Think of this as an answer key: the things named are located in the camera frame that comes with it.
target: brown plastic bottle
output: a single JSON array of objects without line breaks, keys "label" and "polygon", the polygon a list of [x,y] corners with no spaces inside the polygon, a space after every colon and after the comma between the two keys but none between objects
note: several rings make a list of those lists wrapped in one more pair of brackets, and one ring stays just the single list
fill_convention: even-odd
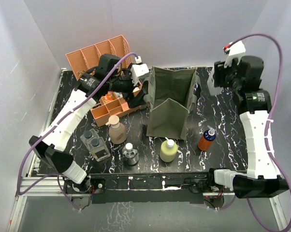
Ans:
[{"label": "brown plastic bottle", "polygon": [[109,136],[114,144],[121,144],[127,139],[126,127],[120,123],[120,119],[116,115],[110,116],[106,125],[110,125]]},{"label": "brown plastic bottle", "polygon": [[203,136],[201,137],[198,143],[198,148],[201,149],[202,151],[206,151],[213,143],[216,137],[215,129],[213,129],[210,126],[208,126],[208,128],[209,129],[204,132]]}]

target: white bracket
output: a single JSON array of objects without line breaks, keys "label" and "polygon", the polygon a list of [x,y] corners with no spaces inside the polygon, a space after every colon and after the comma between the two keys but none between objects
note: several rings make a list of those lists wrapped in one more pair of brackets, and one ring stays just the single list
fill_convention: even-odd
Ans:
[{"label": "white bracket", "polygon": [[208,89],[209,89],[211,96],[219,95],[219,94],[221,94],[221,92],[223,90],[222,87],[214,87],[213,75],[214,75],[214,68],[212,68],[211,73],[210,73],[208,80],[207,80],[207,85],[208,85]]},{"label": "white bracket", "polygon": [[[247,176],[249,178],[258,179],[259,175],[263,175],[265,179],[277,179],[277,175],[280,175],[280,171],[270,159],[264,142],[264,130],[268,120],[267,111],[255,111],[254,114],[245,112],[240,115],[240,120],[246,134],[248,159]],[[267,138],[270,151],[274,155],[270,127],[268,129]]]},{"label": "white bracket", "polygon": [[214,170],[214,181],[218,185],[223,185],[233,191],[233,179],[236,175],[246,175],[244,173],[238,173],[229,169]]},{"label": "white bracket", "polygon": [[238,65],[240,63],[241,57],[245,56],[246,54],[246,48],[244,47],[242,41],[236,42],[233,46],[225,50],[225,52],[227,51],[229,51],[229,53],[225,60],[224,68],[230,67],[234,58],[238,58]]},{"label": "white bracket", "polygon": [[133,64],[131,67],[131,78],[134,86],[137,86],[139,79],[148,75],[149,69],[146,64]]},{"label": "white bracket", "polygon": [[[51,123],[51,125],[41,133],[41,136],[46,134],[52,127],[57,126],[53,133],[49,134],[43,141],[47,145],[54,144],[54,149],[59,151],[64,151],[67,142],[72,135],[73,131],[76,129],[80,121],[87,114],[87,112],[96,104],[94,99],[89,99],[83,106],[72,112],[72,109],[79,105],[86,99],[86,93],[80,90],[73,90],[67,103],[58,114],[56,119]],[[57,122],[67,113],[72,112],[68,115],[59,125]]]}]

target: orange plastic organizer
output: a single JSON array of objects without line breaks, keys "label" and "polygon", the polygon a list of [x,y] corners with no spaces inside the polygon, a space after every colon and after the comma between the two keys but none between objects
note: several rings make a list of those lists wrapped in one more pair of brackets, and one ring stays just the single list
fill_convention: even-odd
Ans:
[{"label": "orange plastic organizer", "polygon": [[[136,96],[139,93],[139,91],[140,89],[134,91],[134,95]],[[118,98],[107,104],[103,104],[102,101],[101,103],[102,103],[101,106],[91,109],[95,122],[99,127],[105,125],[108,122],[108,119],[111,115],[117,115],[118,117],[122,117],[124,115],[127,115],[131,112],[140,109],[139,106],[130,109],[124,98]]]},{"label": "orange plastic organizer", "polygon": [[[130,46],[123,35],[116,36],[110,40],[93,44],[66,54],[72,67],[74,76],[80,78],[81,71],[86,71],[98,65],[99,59],[103,54],[112,54],[123,57],[130,52]],[[131,63],[131,57],[125,59],[123,67],[127,68]]]}]

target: white pump cap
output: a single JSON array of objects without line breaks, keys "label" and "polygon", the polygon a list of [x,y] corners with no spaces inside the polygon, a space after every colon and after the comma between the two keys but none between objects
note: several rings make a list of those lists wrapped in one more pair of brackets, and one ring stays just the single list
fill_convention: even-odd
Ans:
[{"label": "white pump cap", "polygon": [[174,145],[175,145],[174,140],[172,140],[172,139],[168,139],[167,137],[165,137],[165,139],[167,140],[167,147],[168,147],[168,148],[173,148]]},{"label": "white pump cap", "polygon": [[120,126],[120,118],[116,115],[112,115],[109,117],[108,122],[106,125],[111,125],[113,128],[118,128]]},{"label": "white pump cap", "polygon": [[132,150],[132,144],[131,143],[126,143],[125,148],[126,148],[126,150],[131,151]]},{"label": "white pump cap", "polygon": [[210,135],[214,135],[215,134],[215,129],[210,127],[210,126],[208,126],[208,128],[209,128],[209,134]]}]

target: orange bottle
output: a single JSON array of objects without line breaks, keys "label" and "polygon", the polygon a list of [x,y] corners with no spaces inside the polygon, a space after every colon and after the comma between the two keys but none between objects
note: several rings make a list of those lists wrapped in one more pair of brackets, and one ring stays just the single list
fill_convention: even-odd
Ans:
[{"label": "orange bottle", "polygon": [[206,151],[216,137],[215,129],[210,126],[208,126],[208,128],[209,129],[204,132],[203,136],[201,137],[198,143],[198,148],[201,149],[202,151]]}]

